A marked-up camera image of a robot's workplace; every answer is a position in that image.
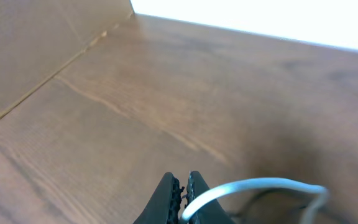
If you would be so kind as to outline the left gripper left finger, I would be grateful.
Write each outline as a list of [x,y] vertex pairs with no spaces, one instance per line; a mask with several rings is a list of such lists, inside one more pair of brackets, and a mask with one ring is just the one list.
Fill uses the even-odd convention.
[[166,172],[133,224],[178,224],[183,191],[179,180]]

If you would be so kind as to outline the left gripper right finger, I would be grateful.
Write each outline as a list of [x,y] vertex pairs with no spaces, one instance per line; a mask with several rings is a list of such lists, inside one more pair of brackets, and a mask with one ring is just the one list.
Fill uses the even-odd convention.
[[210,188],[198,171],[191,171],[186,186],[187,205],[183,222],[189,224],[234,224],[217,201],[227,194],[226,187]]

